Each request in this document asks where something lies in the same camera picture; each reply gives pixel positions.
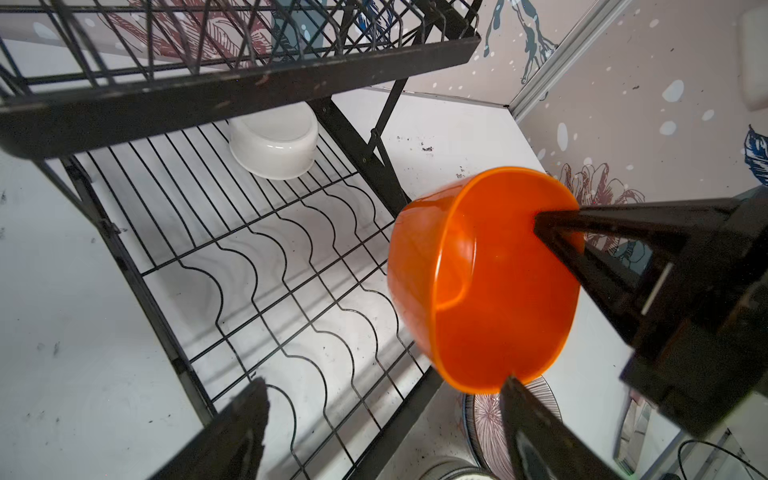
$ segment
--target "white bowl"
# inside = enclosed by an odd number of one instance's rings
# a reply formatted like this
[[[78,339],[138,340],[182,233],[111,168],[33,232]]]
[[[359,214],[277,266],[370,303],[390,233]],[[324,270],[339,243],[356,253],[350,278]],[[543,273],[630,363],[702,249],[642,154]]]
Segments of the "white bowl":
[[[317,117],[305,102],[230,119],[230,151],[259,177],[289,180],[314,162]]]

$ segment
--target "wire rack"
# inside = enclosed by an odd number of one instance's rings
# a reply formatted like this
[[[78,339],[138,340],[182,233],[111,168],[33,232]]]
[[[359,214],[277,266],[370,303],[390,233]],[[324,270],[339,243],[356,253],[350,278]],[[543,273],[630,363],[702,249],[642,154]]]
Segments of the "wire rack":
[[[479,0],[0,5],[0,144],[30,159],[74,154],[458,65],[479,42],[477,8]],[[28,61],[41,56],[48,65]],[[147,116],[153,104],[165,108]],[[34,141],[41,126],[50,138]]]
[[[0,146],[96,226],[201,420],[262,377],[262,477],[373,472],[438,385],[386,288],[408,197],[381,131],[408,76],[469,60],[481,0],[20,2],[0,5]],[[390,80],[366,142],[330,96]],[[298,101],[313,168],[244,170],[227,119]]]
[[[260,474],[341,478],[429,367],[386,289],[393,219],[321,131],[302,177],[255,177],[226,122],[78,155],[220,411],[266,379]]]

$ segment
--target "wallpaper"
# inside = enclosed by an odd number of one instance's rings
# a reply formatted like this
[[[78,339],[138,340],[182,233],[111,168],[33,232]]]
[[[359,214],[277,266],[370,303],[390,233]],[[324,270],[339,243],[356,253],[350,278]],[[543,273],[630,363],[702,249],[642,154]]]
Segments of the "wallpaper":
[[[407,91],[508,104],[594,0],[483,0],[482,41],[464,65],[411,77]],[[464,13],[461,2],[455,8]]]
[[[635,0],[526,116],[582,204],[733,197],[768,184],[768,110],[739,89],[737,22],[758,0]]]

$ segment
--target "feather illustration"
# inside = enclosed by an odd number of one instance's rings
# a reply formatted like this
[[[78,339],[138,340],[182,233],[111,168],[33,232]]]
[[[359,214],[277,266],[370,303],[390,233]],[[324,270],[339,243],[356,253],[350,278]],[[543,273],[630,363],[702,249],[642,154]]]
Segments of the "feather illustration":
[[[204,0],[168,0],[172,6],[196,6],[205,5]],[[142,7],[144,3],[141,0],[128,0],[128,4],[134,7]],[[147,19],[144,13],[134,13],[131,15],[108,13],[109,18],[99,15],[101,21],[110,26],[109,23],[119,29],[126,38],[126,41],[137,51],[146,51],[148,44]],[[249,12],[238,12],[240,23],[247,25]],[[155,55],[168,58],[179,58],[181,55],[187,55],[185,50],[188,48],[189,54],[197,56],[200,48],[200,37],[202,33],[203,12],[179,13],[176,12],[174,21],[169,14],[156,12],[154,14],[154,25],[152,31],[152,51]],[[272,45],[268,35],[267,28],[258,15],[253,22],[250,31],[250,42],[254,50],[259,55],[267,54],[271,51]],[[223,55],[234,57],[240,53],[240,46],[243,43],[243,36],[238,33],[233,20],[227,12],[209,12],[206,25],[206,35],[203,38],[203,47],[201,50],[201,60],[210,60],[221,58]],[[247,49],[244,49],[243,57],[247,58]]]
[[[768,137],[752,129],[744,139],[744,163],[761,184],[768,186]]]

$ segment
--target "black metal dish rack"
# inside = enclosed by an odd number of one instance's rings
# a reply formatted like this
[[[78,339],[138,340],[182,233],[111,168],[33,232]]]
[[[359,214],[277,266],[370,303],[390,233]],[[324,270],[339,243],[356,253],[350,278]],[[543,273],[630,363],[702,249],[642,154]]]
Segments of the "black metal dish rack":
[[[326,426],[323,438],[313,437],[303,447],[302,439],[296,438],[296,399],[279,386],[269,386],[287,401],[293,415],[290,453],[286,453],[293,471],[284,470],[288,478],[314,477],[315,472],[310,471],[313,461],[326,456],[323,449],[336,442],[349,460],[347,477],[375,476],[396,449],[397,439],[405,435],[442,383],[429,365],[419,365],[413,341],[404,339],[407,333],[400,332],[398,319],[396,338],[402,349],[397,347],[398,355],[384,366],[379,358],[376,319],[339,302],[362,290],[389,303],[396,316],[386,289],[363,284],[372,276],[379,281],[386,278],[388,232],[409,202],[380,135],[408,76],[469,60],[480,41],[475,31],[481,1],[473,0],[470,5],[465,0],[385,0],[378,4],[374,0],[124,0],[102,5],[93,0],[70,5],[62,0],[40,0],[39,4],[0,5],[0,18],[45,18],[58,37],[54,45],[68,52],[78,66],[76,71],[26,75],[10,45],[14,39],[0,38],[6,65],[0,65],[0,145],[17,157],[34,161],[99,230],[201,421],[208,423],[228,396],[258,375],[259,368],[276,354],[307,362],[319,373],[325,389]],[[459,4],[465,13],[459,13]],[[108,66],[110,59],[100,53],[99,41],[88,34],[87,26],[93,27],[94,22],[85,19],[94,16],[114,35],[114,45],[127,55],[127,66]],[[306,17],[309,30],[304,24],[299,27],[299,17],[301,21]],[[240,36],[239,41],[230,37],[229,45],[234,48],[222,49],[221,39],[209,29],[212,18],[227,22],[235,37]],[[256,23],[262,29],[259,48],[253,33]],[[164,42],[166,49],[159,49],[155,42]],[[391,80],[396,81],[394,87],[366,141],[330,95]],[[309,173],[295,180],[270,181],[231,161],[226,147],[227,118],[297,101],[308,101],[323,126],[316,164]],[[56,157],[69,182],[51,168],[49,159]],[[296,208],[302,209],[301,215],[311,213],[319,223],[304,223],[292,210]],[[293,233],[280,237],[276,230],[264,230],[272,220]],[[333,232],[325,256],[318,254],[322,248],[316,228]],[[339,240],[343,243],[339,246],[337,236],[345,232],[354,240]],[[257,268],[253,255],[244,253],[245,243],[234,246],[245,241],[238,237],[241,234],[248,241],[261,242],[259,248],[272,248],[278,260],[282,257],[282,275],[278,272],[279,281],[270,292],[282,290],[269,302],[267,295],[257,295],[263,288],[260,274],[263,279],[264,270]],[[310,250],[309,257],[301,260],[304,270],[286,278],[295,263],[289,252],[294,247],[290,235],[301,237]],[[264,242],[271,247],[263,247]],[[194,261],[196,255],[214,248],[230,259],[236,257],[255,276],[246,308],[250,315],[243,314],[236,322],[222,314],[233,294],[222,287],[225,275],[217,273],[218,266],[202,267]],[[193,352],[177,338],[175,320],[167,318],[166,300],[158,301],[157,282],[152,280],[155,287],[147,285],[147,279],[177,267],[215,286],[219,299],[218,312],[208,319],[217,338]],[[352,280],[343,289],[328,281],[335,269],[343,269]],[[317,302],[302,304],[297,299],[302,288],[318,281],[327,302],[322,308]],[[265,316],[279,311],[285,302],[292,302],[303,319],[289,336],[281,336],[279,326],[273,331]],[[343,334],[317,327],[318,320],[334,307],[362,317],[376,339],[372,368],[378,373],[369,376],[364,389],[356,389],[355,357]],[[233,343],[238,333],[259,324],[274,345],[258,359],[249,358],[253,352],[243,353]],[[333,421],[326,411],[329,387],[323,369],[315,360],[287,351],[308,328],[339,341],[351,359],[349,385],[354,401],[345,404],[343,412],[330,414]],[[240,373],[211,391],[198,369],[219,348],[228,349]],[[410,393],[401,392],[392,379],[403,362],[412,362],[419,371],[420,378],[409,386]],[[394,387],[399,399],[393,404],[396,410],[377,421],[369,405],[385,384]],[[364,449],[350,453],[343,427],[363,410],[377,433],[364,441]]]

